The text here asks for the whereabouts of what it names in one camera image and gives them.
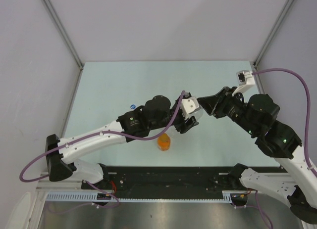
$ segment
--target wall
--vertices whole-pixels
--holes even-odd
[[[309,149],[317,163],[317,6],[316,0],[297,0],[277,33],[259,69],[283,67],[296,71],[307,82],[312,99]],[[264,90],[281,106],[278,119],[290,125],[304,139],[306,96],[302,84],[289,74],[261,76]]]
[[[86,61],[254,60],[286,0],[52,0]]]
[[[19,173],[60,134],[79,74],[40,0],[0,0],[0,228],[37,183]],[[36,177],[41,160],[26,174]]]

